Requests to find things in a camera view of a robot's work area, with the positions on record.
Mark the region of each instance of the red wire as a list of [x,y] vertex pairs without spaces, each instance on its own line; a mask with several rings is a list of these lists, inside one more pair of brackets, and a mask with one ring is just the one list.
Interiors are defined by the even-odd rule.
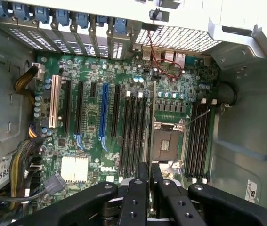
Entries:
[[[155,63],[156,67],[161,71],[161,73],[166,75],[166,76],[168,76],[169,78],[173,79],[173,78],[180,77],[181,74],[182,74],[182,71],[183,71],[183,68],[181,67],[181,65],[176,63],[175,61],[171,61],[171,60],[167,60],[167,59],[158,59],[157,60],[156,57],[155,57],[154,49],[153,49],[153,43],[152,43],[152,40],[151,40],[150,31],[148,31],[148,38],[149,38],[149,42],[150,42],[151,52],[152,52],[152,55],[153,55],[153,62],[150,64],[149,67],[151,67],[153,65],[153,63]],[[168,74],[164,69],[161,68],[161,66],[158,64],[158,61],[168,61],[168,62],[171,62],[172,64],[178,65],[179,68],[180,68],[179,76],[174,76],[172,74]]]

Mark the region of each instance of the black wire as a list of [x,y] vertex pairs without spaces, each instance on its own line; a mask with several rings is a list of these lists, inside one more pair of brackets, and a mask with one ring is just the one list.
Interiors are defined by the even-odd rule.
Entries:
[[238,91],[236,87],[228,81],[219,81],[219,84],[224,84],[224,85],[227,85],[229,88],[231,88],[231,90],[233,91],[234,99],[229,103],[229,106],[230,107],[234,106],[238,100]]
[[8,197],[8,196],[0,196],[0,202],[25,202],[38,199],[44,196],[47,193],[46,190],[41,191],[38,194],[29,197]]

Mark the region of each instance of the green circuit board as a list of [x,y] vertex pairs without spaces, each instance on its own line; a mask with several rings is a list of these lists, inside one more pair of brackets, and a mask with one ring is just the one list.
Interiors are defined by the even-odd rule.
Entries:
[[[155,108],[155,120],[165,123],[179,123],[184,120],[188,123],[192,112],[192,102],[203,97],[212,97],[215,93],[213,83],[218,78],[217,66],[204,66],[203,60],[186,56],[185,73],[176,80],[167,77],[153,78],[148,69],[150,61],[144,61],[137,57],[127,61],[115,61],[97,59],[84,56],[58,55],[40,53],[38,63],[45,65],[43,80],[36,80],[35,95],[42,97],[38,106],[38,117],[35,117],[37,131],[45,142],[40,150],[42,164],[42,180],[49,178],[52,174],[61,172],[63,159],[66,157],[84,158],[88,164],[86,180],[71,181],[67,183],[65,190],[56,193],[53,197],[46,197],[37,201],[37,209],[44,208],[54,202],[68,197],[82,189],[92,186],[100,181],[111,181],[120,183],[123,178],[134,177],[136,169],[124,174],[119,167],[122,152],[122,135],[125,125],[126,98],[129,95],[141,95],[145,100],[143,126],[136,126],[136,133],[142,135],[140,161],[147,161],[149,153],[148,136],[151,123],[150,112]],[[170,64],[162,64],[162,67],[170,73],[178,73],[178,68]],[[49,128],[50,83],[46,80],[52,79],[53,75],[61,76],[61,90],[58,110],[58,126]],[[66,84],[70,81],[70,95],[67,96]],[[84,82],[82,95],[82,116],[80,124],[80,143],[75,134],[77,105],[79,97],[79,82]],[[103,102],[103,86],[108,83],[107,115],[105,121],[105,147],[99,139],[101,123],[101,107]],[[115,136],[112,136],[114,93],[115,87],[120,87],[120,100],[117,109]],[[65,108],[69,108],[69,127],[65,131],[64,117]],[[183,143],[180,135],[178,143],[178,159],[182,159]]]

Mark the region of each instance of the gray connector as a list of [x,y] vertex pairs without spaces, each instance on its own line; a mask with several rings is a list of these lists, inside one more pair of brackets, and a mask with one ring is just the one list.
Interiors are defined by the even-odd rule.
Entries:
[[52,175],[49,179],[44,181],[44,190],[47,191],[50,195],[54,195],[55,193],[61,191],[66,183],[59,173]]

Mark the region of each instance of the white chipset heatsink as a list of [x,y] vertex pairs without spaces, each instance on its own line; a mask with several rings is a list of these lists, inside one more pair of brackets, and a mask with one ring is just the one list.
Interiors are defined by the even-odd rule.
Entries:
[[65,156],[61,162],[61,176],[66,182],[87,181],[88,165],[88,158]]

